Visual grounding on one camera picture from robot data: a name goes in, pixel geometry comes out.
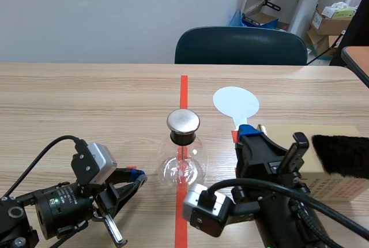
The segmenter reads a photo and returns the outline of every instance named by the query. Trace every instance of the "dark green chair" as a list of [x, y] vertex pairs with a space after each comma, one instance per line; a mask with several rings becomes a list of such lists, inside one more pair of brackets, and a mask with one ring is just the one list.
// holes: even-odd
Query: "dark green chair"
[[175, 63], [215, 65], [306, 65], [298, 36], [249, 27], [203, 27], [179, 39]]

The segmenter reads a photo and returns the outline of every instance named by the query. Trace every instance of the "stainless steel cap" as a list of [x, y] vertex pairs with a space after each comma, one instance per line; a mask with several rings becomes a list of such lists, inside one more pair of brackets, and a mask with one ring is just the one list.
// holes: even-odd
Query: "stainless steel cap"
[[181, 108], [169, 114], [167, 125], [176, 134], [193, 134], [200, 126], [200, 119], [193, 111]]

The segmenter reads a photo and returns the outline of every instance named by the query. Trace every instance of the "black cable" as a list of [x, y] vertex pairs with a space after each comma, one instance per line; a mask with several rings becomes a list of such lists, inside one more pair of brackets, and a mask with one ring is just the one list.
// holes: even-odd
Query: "black cable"
[[329, 236], [324, 234], [313, 222], [312, 218], [305, 212], [304, 209], [299, 209], [298, 214], [301, 217], [302, 221], [309, 227], [312, 233], [324, 244], [328, 245], [330, 248], [343, 248], [337, 242], [332, 240]]
[[23, 172], [23, 174], [16, 180], [16, 182], [11, 186], [11, 188], [4, 194], [4, 196], [10, 196], [11, 193], [17, 188], [17, 186], [24, 180], [24, 178], [28, 175], [28, 173], [35, 167], [35, 165], [39, 162], [39, 160], [49, 151], [55, 144], [63, 141], [63, 140], [73, 140], [74, 143], [77, 143], [80, 139], [74, 136], [62, 136], [58, 137], [56, 140], [51, 141], [42, 151], [41, 153], [33, 160], [33, 162], [27, 167], [27, 169]]
[[61, 239], [59, 239], [57, 242], [55, 242], [50, 248], [58, 248], [60, 247], [64, 242], [66, 242], [68, 239], [70, 239], [72, 236], [74, 236], [76, 233], [83, 231], [88, 226], [88, 222], [86, 221], [80, 228], [76, 228], [69, 234], [63, 236]]
[[369, 231], [364, 227], [362, 227], [361, 225], [354, 222], [353, 220], [347, 218], [346, 216], [340, 214], [338, 211], [335, 211], [334, 209], [328, 207], [327, 205], [305, 194], [302, 194], [293, 189], [288, 189], [287, 187], [278, 185], [276, 183], [246, 178], [230, 179], [212, 185], [210, 188], [208, 188], [208, 194], [212, 196], [217, 190], [231, 186], [242, 186], [242, 187], [252, 187], [255, 189], [264, 189], [282, 194], [287, 197], [291, 197], [297, 201], [303, 202], [305, 205], [317, 210], [318, 212], [321, 212], [324, 215], [332, 218], [334, 221], [342, 224], [347, 229], [357, 233], [358, 235], [369, 241]]

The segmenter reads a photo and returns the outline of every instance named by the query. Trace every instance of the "black bristles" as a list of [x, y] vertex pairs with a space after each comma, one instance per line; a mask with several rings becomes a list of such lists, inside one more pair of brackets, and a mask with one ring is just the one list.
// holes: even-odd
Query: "black bristles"
[[311, 139], [329, 174], [369, 179], [369, 138], [317, 135]]

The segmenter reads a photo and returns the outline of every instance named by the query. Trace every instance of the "clear glass jar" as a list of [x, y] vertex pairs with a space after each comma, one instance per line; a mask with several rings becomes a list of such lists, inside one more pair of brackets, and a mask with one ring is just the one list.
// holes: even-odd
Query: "clear glass jar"
[[168, 186], [202, 183], [208, 166], [208, 155], [195, 132], [200, 119], [190, 110], [169, 114], [167, 125], [171, 133], [163, 139], [158, 154], [158, 176]]

